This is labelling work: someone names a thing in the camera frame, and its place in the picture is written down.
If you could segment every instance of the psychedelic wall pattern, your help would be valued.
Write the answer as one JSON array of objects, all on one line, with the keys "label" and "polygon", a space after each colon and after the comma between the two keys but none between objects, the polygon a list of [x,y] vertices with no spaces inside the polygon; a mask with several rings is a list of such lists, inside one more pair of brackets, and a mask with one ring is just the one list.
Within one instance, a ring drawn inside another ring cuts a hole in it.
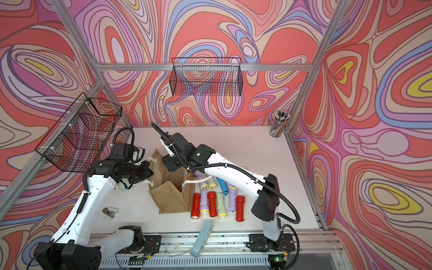
[{"label": "psychedelic wall pattern", "polygon": [[[102,63],[170,63],[172,57],[231,57],[243,63],[311,63],[333,1],[81,1],[69,5]],[[290,109],[305,73],[244,72],[242,97],[173,97],[170,72],[104,76],[132,125],[269,124]]]},{"label": "psychedelic wall pattern", "polygon": [[[7,3],[0,3],[0,193],[95,81],[49,2]],[[45,164],[0,222],[0,269],[25,269],[35,245],[60,227],[81,189],[80,174]]]},{"label": "psychedelic wall pattern", "polygon": [[244,82],[238,96],[173,96],[169,72],[107,71],[111,85],[133,126],[263,125],[278,109],[291,110],[306,72],[259,71],[255,86]]},{"label": "psychedelic wall pattern", "polygon": [[432,2],[355,0],[291,123],[354,269],[432,268]]}]

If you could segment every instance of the white tabletop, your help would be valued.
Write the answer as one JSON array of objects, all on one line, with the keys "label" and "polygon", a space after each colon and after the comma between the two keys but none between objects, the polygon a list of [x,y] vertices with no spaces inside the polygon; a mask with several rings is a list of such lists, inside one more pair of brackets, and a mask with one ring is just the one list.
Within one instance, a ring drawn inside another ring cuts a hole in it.
[{"label": "white tabletop", "polygon": [[[292,224],[295,229],[318,229],[312,207],[305,188],[292,158],[285,137],[273,138],[268,134],[269,126],[246,127],[163,127],[164,132],[179,132],[195,147],[205,144],[234,164],[247,170],[267,176],[269,173],[278,178],[280,192],[296,207],[301,222]],[[134,128],[135,145],[145,148],[145,158],[157,148],[167,154],[160,144],[160,135],[150,127]],[[190,213],[159,214],[148,193],[148,184],[138,183],[130,190],[114,190],[105,202],[106,206],[119,209],[114,218],[100,213],[92,233],[112,233],[123,225],[141,226],[143,233],[157,232],[199,232],[206,220],[210,220],[215,232],[261,231],[261,221],[250,211],[253,201],[246,197],[244,222],[235,220],[235,213],[228,212],[228,218],[210,218],[201,215],[192,219]],[[228,207],[229,196],[225,196]],[[289,207],[280,201],[279,212],[292,218]]]}]

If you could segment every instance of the black wire basket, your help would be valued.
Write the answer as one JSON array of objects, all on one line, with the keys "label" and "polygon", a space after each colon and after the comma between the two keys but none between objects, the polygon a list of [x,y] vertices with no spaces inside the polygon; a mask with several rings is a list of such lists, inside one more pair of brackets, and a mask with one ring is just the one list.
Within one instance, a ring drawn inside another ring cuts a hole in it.
[{"label": "black wire basket", "polygon": [[169,79],[173,95],[241,96],[243,75],[239,57],[172,58]]},{"label": "black wire basket", "polygon": [[46,150],[39,148],[46,135],[35,150],[63,172],[84,172],[100,158],[121,113],[120,105],[103,98],[86,98]]}]

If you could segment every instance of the purple flashlight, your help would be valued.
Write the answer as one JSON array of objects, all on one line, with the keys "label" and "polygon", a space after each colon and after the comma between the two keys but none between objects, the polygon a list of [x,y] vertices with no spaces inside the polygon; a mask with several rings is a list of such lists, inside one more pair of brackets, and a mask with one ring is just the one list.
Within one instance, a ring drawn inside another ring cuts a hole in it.
[{"label": "purple flashlight", "polygon": [[207,199],[207,191],[205,189],[201,190],[200,213],[202,215],[209,213],[209,200]]},{"label": "purple flashlight", "polygon": [[229,192],[228,211],[235,212],[235,206],[236,206],[235,196],[237,195],[237,188],[228,182],[225,183]]},{"label": "purple flashlight", "polygon": [[[196,172],[194,172],[194,174],[195,174],[195,178],[197,180],[203,180],[204,179],[204,174],[202,172],[196,171]],[[200,189],[201,190],[209,188],[209,185],[207,184],[207,181],[201,182],[199,184],[200,184]]]}]

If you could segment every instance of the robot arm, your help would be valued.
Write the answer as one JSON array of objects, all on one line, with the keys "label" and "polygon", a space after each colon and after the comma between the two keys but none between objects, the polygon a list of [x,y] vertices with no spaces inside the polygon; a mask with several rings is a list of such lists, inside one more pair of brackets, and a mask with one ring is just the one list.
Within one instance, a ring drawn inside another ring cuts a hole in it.
[{"label": "robot arm", "polygon": [[262,220],[264,236],[268,239],[277,241],[281,233],[280,219],[277,215],[279,198],[288,204],[295,215],[295,219],[288,218],[288,221],[300,223],[297,210],[280,193],[276,176],[269,174],[264,177],[249,172],[226,160],[206,145],[201,144],[195,148],[181,134],[169,135],[156,124],[151,123],[151,125],[161,135],[161,143],[168,152],[163,162],[170,172],[180,167],[190,172],[201,171],[222,178],[241,189],[255,201],[251,211]]},{"label": "robot arm", "polygon": [[137,151],[131,144],[114,143],[107,159],[96,161],[88,172],[84,172],[84,190],[66,221],[48,243],[39,243],[34,251],[34,258],[37,256],[44,270],[97,269],[102,261],[121,249],[134,252],[142,249],[144,240],[138,226],[123,226],[89,244],[96,218],[116,183],[123,183],[122,178],[127,178],[130,188],[153,175],[148,161],[135,164],[138,161],[133,159],[133,153]]},{"label": "robot arm", "polygon": [[[264,236],[277,241],[281,226],[277,207],[281,198],[293,210],[295,219],[285,216],[292,223],[299,223],[300,216],[295,207],[279,192],[277,178],[269,174],[267,177],[249,172],[223,158],[212,148],[199,145],[195,148],[179,133],[169,135],[158,126],[152,126],[161,134],[161,142],[168,151],[163,158],[167,169],[171,172],[180,167],[190,172],[201,171],[222,178],[240,188],[255,201],[251,211],[262,220]],[[48,243],[39,243],[34,255],[44,270],[53,269],[97,269],[100,263],[123,248],[134,249],[144,245],[141,228],[124,226],[93,245],[89,245],[90,232],[101,212],[104,202],[116,183],[128,178],[129,188],[134,183],[153,175],[149,162],[133,159],[133,152],[138,149],[132,144],[114,143],[111,155],[106,160],[95,162],[87,173],[83,174],[84,191],[67,217],[65,223],[53,235]]]}]

